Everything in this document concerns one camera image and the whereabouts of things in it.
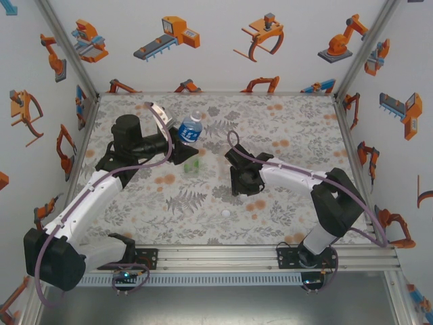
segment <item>plastic water bottle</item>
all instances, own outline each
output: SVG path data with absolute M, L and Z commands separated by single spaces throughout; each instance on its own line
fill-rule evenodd
M 191 115 L 183 119 L 181 127 L 179 127 L 179 138 L 186 144 L 196 142 L 198 136 L 203 130 L 202 113 L 199 110 L 194 110 Z

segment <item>table surface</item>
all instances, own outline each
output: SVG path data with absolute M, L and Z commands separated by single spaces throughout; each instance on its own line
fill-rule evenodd
M 266 187 L 241 200 L 231 195 L 227 132 L 236 130 L 241 145 L 257 155 L 274 154 L 287 163 L 316 171 L 338 167 L 352 172 L 331 97 L 258 95 L 104 95 L 85 152 L 75 194 L 84 187 L 112 141 L 111 126 L 123 114 L 136 114 L 143 136 L 156 132 L 144 102 L 169 109 L 179 126 L 192 110 L 202 111 L 203 132 L 193 145 L 200 150 L 197 173 L 184 164 L 166 163 L 138 171 L 127 187 L 93 222 L 83 242 L 117 232 L 137 244 L 299 243 L 317 223 L 310 198 L 286 188 Z M 157 156 L 152 162 L 161 159 Z M 222 216 L 228 210 L 230 216 Z M 366 230 L 364 217 L 355 226 Z M 340 244 L 368 240 L 349 232 Z

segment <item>purple cable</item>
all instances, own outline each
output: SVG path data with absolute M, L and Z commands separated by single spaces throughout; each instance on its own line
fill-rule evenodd
M 109 264 L 106 264 L 105 266 L 114 266 L 114 267 L 141 267 L 143 270 L 145 270 L 147 272 L 146 278 L 143 281 L 141 281 L 141 283 L 139 283 L 134 289 L 128 290 L 127 291 L 128 294 L 133 293 L 133 292 L 139 290 L 150 279 L 150 270 L 144 264 L 138 264 L 138 263 L 126 263 L 126 264 L 122 264 L 122 263 L 109 263 Z M 111 281 L 111 287 L 115 291 L 118 290 L 116 288 L 116 278 L 115 277 L 113 277 L 113 280 Z
M 143 168 L 156 167 L 158 165 L 161 165 L 161 164 L 165 163 L 170 158 L 171 152 L 173 151 L 173 143 L 172 143 L 172 139 L 171 139 L 171 136 L 170 136 L 170 132 L 169 132 L 167 126 L 165 125 L 164 121 L 162 120 L 162 118 L 155 112 L 155 110 L 152 108 L 152 106 L 150 105 L 150 103 L 149 102 L 145 102 L 144 104 L 147 106 L 147 108 L 150 110 L 150 112 L 156 117 L 156 119 L 162 125 L 162 128 L 164 129 L 165 133 L 167 134 L 167 138 L 168 138 L 167 139 L 167 142 L 168 142 L 168 152 L 167 152 L 167 155 L 161 161 L 155 162 L 153 164 L 128 166 L 128 167 L 117 168 L 117 169 L 115 169 L 113 171 L 110 171 L 109 173 L 107 173 L 104 176 L 102 176 L 101 178 L 99 178 L 95 183 L 93 183 L 92 184 L 93 188 L 96 188 L 98 186 L 98 184 L 100 184 L 103 180 L 107 179 L 110 176 L 113 176 L 114 174 L 120 173 L 122 171 L 130 171 L 130 170 L 133 170 L 133 169 L 143 169 Z M 91 193 L 90 190 L 86 190 L 86 192 L 84 192 L 83 195 L 80 198 L 78 198 L 78 200 L 72 205 L 72 207 L 68 210 L 68 212 L 65 213 L 65 215 L 63 216 L 63 218 L 60 221 L 62 223 L 65 223 L 66 220 L 71 215 L 71 213 L 75 211 L 75 209 L 80 205 L 80 203 L 90 193 Z M 47 247 L 48 247 L 49 243 L 53 240 L 55 234 L 59 231 L 59 229 L 60 229 L 60 225 L 57 225 L 53 229 L 53 231 L 50 233 L 50 235 L 48 236 L 48 238 L 46 239 L 46 241 L 43 243 L 42 248 L 39 251 L 38 258 L 36 260 L 36 266 L 35 266 L 35 287 L 36 287 L 36 292 L 37 292 L 38 297 L 41 300 L 42 304 L 44 304 L 46 307 L 57 307 L 59 305 L 59 303 L 52 303 L 51 301 L 49 301 L 48 299 L 45 298 L 45 296 L 43 295 L 43 292 L 42 292 L 41 279 L 40 279 L 40 276 L 41 276 L 41 264 L 42 264 L 43 255 L 45 254 L 45 251 L 47 250 Z
M 331 285 L 331 283 L 334 281 L 334 279 L 336 278 L 336 275 L 337 275 L 337 271 L 338 271 L 338 254 L 337 254 L 337 250 L 334 248 L 334 247 L 331 247 L 330 246 L 330 248 L 332 249 L 332 252 L 335 254 L 335 256 L 336 256 L 336 258 L 335 258 L 335 260 L 336 260 L 336 266 L 335 266 L 335 268 L 334 268 L 334 272 L 333 272 L 333 274 L 332 274 L 332 276 L 331 276 L 331 278 L 329 279 L 329 281 L 328 282 L 326 282 L 319 290 L 317 290 L 316 291 L 316 293 L 320 293 L 321 291 L 323 291 L 323 290 L 325 290 L 328 286 L 330 286 Z M 305 283 L 302 283 L 302 286 L 304 287 L 304 289 L 307 291 L 307 293 L 310 293 L 312 290 L 311 289 L 309 289 L 306 285 L 305 285 Z
M 289 169 L 291 171 L 295 171 L 297 173 L 301 173 L 301 174 L 307 175 L 309 177 L 313 177 L 315 179 L 324 181 L 324 182 L 326 182 L 328 184 L 331 184 L 331 185 L 335 186 L 339 190 L 342 190 L 344 193 L 346 193 L 347 195 L 349 195 L 370 216 L 371 220 L 373 221 L 373 223 L 376 226 L 376 229 L 378 229 L 378 231 L 380 233 L 380 237 L 381 237 L 382 241 L 374 239 L 373 237 L 367 235 L 365 232 L 362 232 L 359 229 L 349 228 L 349 230 L 357 232 L 358 234 L 366 237 L 368 240 L 370 240 L 372 243 L 378 245 L 379 247 L 387 247 L 388 246 L 388 241 L 386 239 L 384 228 L 382 228 L 382 226 L 380 225 L 380 222 L 378 221 L 378 218 L 374 215 L 373 212 L 371 212 L 371 210 L 367 207 L 367 205 L 365 205 L 365 203 L 363 201 L 361 201 L 356 195 L 354 195 L 350 190 L 348 190 L 347 188 L 345 188 L 344 186 L 342 186 L 341 184 L 339 184 L 339 183 L 337 183 L 335 181 L 332 181 L 332 180 L 330 180 L 328 178 L 316 175 L 316 174 L 314 174 L 314 172 L 309 173 L 308 171 L 304 171 L 302 169 L 296 168 L 295 166 L 280 165 L 280 164 L 277 164 L 276 162 L 263 161 L 263 160 L 259 160 L 259 159 L 255 159 L 255 158 L 252 158 L 250 156 L 247 156 L 246 154 L 244 154 L 243 152 L 240 152 L 237 148 L 235 148 L 235 146 L 231 143 L 231 140 L 230 140 L 230 135 L 231 134 L 234 134 L 236 136 L 236 140 L 237 140 L 236 144 L 238 144 L 240 142 L 239 135 L 236 133 L 236 131 L 230 130 L 228 132 L 228 134 L 227 134 L 227 141 L 229 142 L 229 145 L 231 146 L 231 148 L 237 154 L 241 155 L 242 157 L 244 157 L 244 158 L 246 158 L 248 160 L 251 160 L 254 163 L 259 163 L 259 164 L 262 164 L 262 165 L 274 166 L 274 167 L 278 167 L 278 168 Z

